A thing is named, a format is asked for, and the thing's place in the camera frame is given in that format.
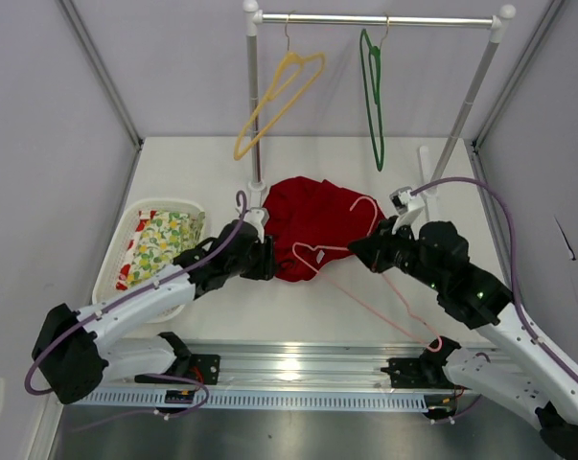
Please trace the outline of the pink clothes hanger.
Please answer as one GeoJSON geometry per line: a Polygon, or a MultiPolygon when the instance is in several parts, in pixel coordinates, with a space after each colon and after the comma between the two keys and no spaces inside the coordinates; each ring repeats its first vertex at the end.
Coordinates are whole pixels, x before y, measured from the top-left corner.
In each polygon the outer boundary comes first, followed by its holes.
{"type": "MultiPolygon", "coordinates": [[[[377,222],[377,218],[379,215],[379,206],[378,206],[376,200],[374,198],[372,198],[371,196],[361,195],[350,206],[350,211],[353,211],[357,207],[357,205],[360,204],[362,201],[370,203],[372,206],[372,209],[373,209],[373,217],[371,219],[368,233],[367,233],[367,236],[370,236],[373,233],[374,224],[377,222]]],[[[350,250],[347,247],[333,246],[333,245],[310,245],[310,244],[306,244],[306,243],[303,243],[300,241],[296,241],[291,246],[292,255],[295,257],[295,259],[298,262],[300,262],[305,267],[307,267],[309,270],[311,270],[315,275],[319,275],[321,272],[321,269],[314,266],[313,264],[310,264],[306,259],[304,259],[298,253],[299,248],[307,249],[310,252],[317,252],[317,251],[335,251],[335,252],[341,252],[341,253],[349,253],[350,252],[350,250]]],[[[397,287],[393,284],[393,282],[386,275],[382,275],[382,278],[384,279],[386,284],[393,290],[393,292],[400,299],[400,301],[404,304],[405,310],[406,310],[406,313],[408,314],[408,316],[410,318],[412,318],[413,320],[420,322],[425,328],[427,328],[434,335],[435,340],[436,340],[435,344],[431,345],[430,343],[425,342],[425,340],[423,338],[419,337],[418,335],[410,333],[404,327],[402,327],[399,324],[397,324],[396,322],[392,321],[390,318],[383,315],[381,312],[379,312],[378,310],[376,310],[374,307],[367,304],[363,300],[359,299],[354,293],[352,293],[347,288],[343,287],[341,284],[336,282],[333,278],[329,277],[328,275],[322,274],[321,277],[323,279],[325,279],[328,283],[333,285],[334,287],[338,288],[342,293],[344,293],[345,295],[350,297],[352,300],[357,302],[363,308],[367,309],[370,313],[377,316],[380,320],[382,320],[384,323],[386,323],[387,325],[389,325],[393,329],[399,331],[400,333],[402,333],[406,337],[411,338],[411,339],[415,340],[416,342],[424,345],[425,349],[427,351],[437,353],[437,352],[440,352],[442,350],[442,346],[444,345],[444,341],[443,341],[441,334],[439,334],[432,326],[430,326],[429,323],[427,323],[424,318],[415,314],[412,311],[412,308],[409,305],[409,303],[407,302],[407,300],[405,299],[405,297],[402,295],[402,293],[397,289],[397,287]]]]}

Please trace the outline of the red skirt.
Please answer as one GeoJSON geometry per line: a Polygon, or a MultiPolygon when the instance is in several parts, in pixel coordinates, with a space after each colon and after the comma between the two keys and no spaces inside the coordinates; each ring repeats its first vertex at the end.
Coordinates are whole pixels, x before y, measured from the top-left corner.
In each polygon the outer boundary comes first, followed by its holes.
{"type": "Polygon", "coordinates": [[[349,257],[348,244],[369,236],[385,219],[371,196],[304,176],[271,186],[264,207],[276,277],[290,283],[309,281],[322,266],[349,257]]]}

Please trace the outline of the green clothes hanger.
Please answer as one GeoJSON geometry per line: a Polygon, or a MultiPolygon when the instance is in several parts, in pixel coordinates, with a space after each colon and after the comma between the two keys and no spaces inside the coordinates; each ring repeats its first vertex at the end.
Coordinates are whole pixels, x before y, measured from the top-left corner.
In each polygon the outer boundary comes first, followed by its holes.
{"type": "Polygon", "coordinates": [[[381,46],[388,32],[375,44],[368,31],[363,28],[359,36],[359,63],[363,85],[364,103],[371,148],[376,170],[380,173],[385,163],[385,141],[383,134],[383,110],[381,98],[381,46]]]}

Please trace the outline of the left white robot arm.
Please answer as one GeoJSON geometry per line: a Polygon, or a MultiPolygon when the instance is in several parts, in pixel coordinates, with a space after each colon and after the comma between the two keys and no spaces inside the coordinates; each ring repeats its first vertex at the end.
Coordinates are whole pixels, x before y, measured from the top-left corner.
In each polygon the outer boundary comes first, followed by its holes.
{"type": "Polygon", "coordinates": [[[273,238],[234,220],[216,238],[188,249],[150,279],[110,300],[52,308],[32,350],[34,368],[63,404],[76,403],[105,382],[203,382],[188,345],[176,333],[149,339],[130,333],[161,313],[188,306],[233,277],[268,281],[276,271],[273,238]]]}

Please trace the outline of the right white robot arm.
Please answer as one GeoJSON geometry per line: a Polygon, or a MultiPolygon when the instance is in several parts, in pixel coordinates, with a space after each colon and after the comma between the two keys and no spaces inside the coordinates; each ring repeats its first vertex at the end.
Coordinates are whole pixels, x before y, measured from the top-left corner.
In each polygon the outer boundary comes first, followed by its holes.
{"type": "Polygon", "coordinates": [[[523,374],[507,373],[445,338],[438,352],[421,356],[419,373],[430,386],[447,380],[472,389],[533,426],[544,443],[564,459],[578,459],[578,365],[554,345],[534,338],[535,323],[518,313],[513,294],[495,275],[472,264],[469,244],[449,221],[425,224],[417,235],[394,219],[348,248],[371,271],[398,268],[432,288],[438,305],[454,320],[485,337],[512,358],[523,374]]]}

